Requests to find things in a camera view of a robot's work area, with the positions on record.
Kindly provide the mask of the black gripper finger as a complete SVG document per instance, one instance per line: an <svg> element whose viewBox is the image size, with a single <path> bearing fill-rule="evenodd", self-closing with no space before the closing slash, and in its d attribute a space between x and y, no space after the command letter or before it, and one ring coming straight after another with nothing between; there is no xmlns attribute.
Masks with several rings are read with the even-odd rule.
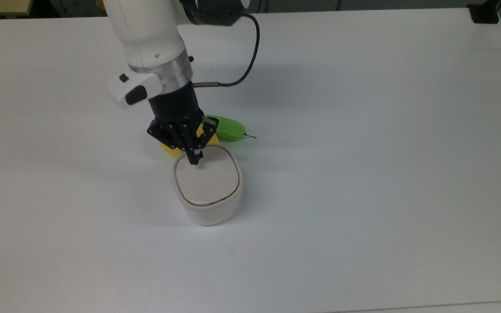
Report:
<svg viewBox="0 0 501 313"><path fill-rule="evenodd" d="M199 164L203 158L203 149L211 144L219 144L217 127L219 120L215 117L203 117L202 123L197 127L197 132L191 143L191 164Z"/></svg>
<svg viewBox="0 0 501 313"><path fill-rule="evenodd" d="M159 141L160 147L168 155L175 158L184 155L191 164L191 143L196 131L188 123L152 121L147 133Z"/></svg>

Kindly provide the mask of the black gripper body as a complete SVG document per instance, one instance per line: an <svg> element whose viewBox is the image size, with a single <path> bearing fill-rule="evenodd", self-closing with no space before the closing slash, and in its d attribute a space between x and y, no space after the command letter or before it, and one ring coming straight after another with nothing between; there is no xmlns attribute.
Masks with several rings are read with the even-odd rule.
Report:
<svg viewBox="0 0 501 313"><path fill-rule="evenodd" d="M155 115L155 121L188 123L195 131L203 120L203 111L197 101L192 84L181 89L153 97L148 100Z"/></svg>

